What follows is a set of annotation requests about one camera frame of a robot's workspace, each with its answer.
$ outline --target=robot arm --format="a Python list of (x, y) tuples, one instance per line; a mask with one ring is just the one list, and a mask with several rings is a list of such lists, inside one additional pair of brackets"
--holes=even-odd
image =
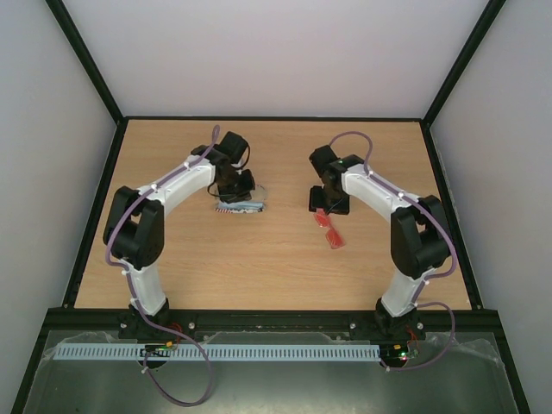
[(251, 198), (250, 192), (255, 187), (253, 176), (249, 170), (236, 167), (247, 147), (247, 142), (239, 135), (228, 133), (195, 165), (193, 161), (206, 146), (194, 149), (185, 161), (185, 165), (193, 166), (170, 178), (163, 186), (144, 185), (137, 190), (124, 186), (117, 190), (103, 233), (105, 244), (126, 209), (141, 194), (154, 188), (154, 192), (132, 212), (132, 216), (140, 216), (139, 220), (129, 218), (124, 223), (111, 249), (113, 256), (129, 267), (136, 293), (136, 298), (131, 298), (134, 307), (137, 299), (149, 316), (168, 309), (168, 300), (160, 284), (158, 261), (165, 243), (165, 218), (176, 206), (211, 184), (218, 185), (219, 198), (227, 202)]
[(447, 229), (440, 201), (433, 196), (420, 198), (411, 193), (399, 193), (400, 197), (398, 191), (390, 191), (397, 188), (392, 183), (373, 171), (366, 174), (361, 158), (349, 155), (339, 159), (329, 146), (315, 150), (310, 162), (324, 183), (324, 187), (315, 186), (310, 190), (311, 211), (319, 208), (328, 211), (330, 207), (336, 214), (348, 214), (348, 197), (353, 196), (390, 223), (395, 271), (377, 307), (382, 306), (391, 319), (408, 314), (414, 309), (426, 278), (442, 265), (450, 252), (436, 228), (405, 199), (419, 202)]

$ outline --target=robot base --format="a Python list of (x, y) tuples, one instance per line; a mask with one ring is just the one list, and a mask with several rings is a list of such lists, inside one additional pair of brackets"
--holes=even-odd
[(405, 334), (406, 328), (410, 328), (417, 337), (423, 339), (423, 331), (417, 328), (420, 322), (416, 308), (401, 317), (392, 317), (381, 303), (381, 298), (376, 303), (374, 319), (378, 331), (386, 337), (398, 338)]
[(345, 195), (340, 201), (327, 204), (323, 188), (320, 185), (315, 185), (310, 189), (309, 211), (315, 212), (317, 209), (323, 209), (326, 214), (330, 211), (334, 214), (347, 215), (349, 213), (349, 196)]
[[(167, 326), (171, 322), (169, 321), (169, 300), (166, 300), (155, 316), (148, 316), (148, 318), (153, 323)], [(165, 342), (174, 339), (173, 335), (149, 326), (132, 304), (129, 305), (129, 311), (123, 312), (118, 319), (121, 323), (119, 339), (136, 339), (138, 342)]]

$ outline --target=white enclosure wall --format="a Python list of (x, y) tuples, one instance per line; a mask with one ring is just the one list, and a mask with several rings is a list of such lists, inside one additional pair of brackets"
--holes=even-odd
[(115, 125), (43, 0), (0, 4), (0, 412), (60, 306)]
[(124, 115), (422, 117), (486, 0), (66, 0)]
[(481, 296), (535, 413), (552, 406), (551, 28), (551, 2), (506, 2), (433, 128)]

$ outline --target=wooden table surface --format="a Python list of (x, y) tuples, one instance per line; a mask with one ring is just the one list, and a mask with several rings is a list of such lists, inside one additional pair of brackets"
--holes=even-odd
[[(210, 142), (216, 122), (129, 122), (110, 190), (103, 207), (76, 307), (125, 308), (129, 290), (120, 269), (104, 263), (102, 233), (113, 193), (161, 177), (200, 144)], [(394, 184), (420, 196), (438, 196), (436, 182), (415, 122), (219, 122), (251, 145), (251, 168), (268, 190), (266, 211), (222, 214), (206, 191), (189, 197), (166, 220), (160, 278), (174, 309), (372, 310), (386, 291), (393, 264), (386, 221), (351, 198), (348, 216), (332, 215), (347, 245), (332, 250), (325, 230), (307, 209), (309, 189), (320, 179), (311, 152), (347, 130), (373, 138), (370, 165)], [(364, 157), (367, 143), (341, 138), (339, 156)], [(441, 300), (469, 309), (460, 270), (432, 281), (420, 303)]]

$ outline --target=metal surface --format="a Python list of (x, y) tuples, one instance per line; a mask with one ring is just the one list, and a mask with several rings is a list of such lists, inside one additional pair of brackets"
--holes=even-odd
[[(194, 413), (515, 413), (504, 366), (490, 334), (458, 334), (435, 365), (386, 373), (365, 362), (214, 362), (216, 389)], [(483, 343), (477, 348), (474, 341)], [(441, 345), (420, 342), (430, 359)], [(155, 374), (177, 398), (204, 390), (202, 362), (170, 361)], [(136, 361), (44, 360), (25, 413), (177, 413), (141, 374)]]
[[(129, 343), (64, 343), (53, 356), (57, 361), (136, 361), (145, 345)], [(211, 361), (380, 361), (378, 345), (217, 345), (204, 346)], [(190, 344), (173, 351), (157, 351), (149, 361), (203, 361)]]

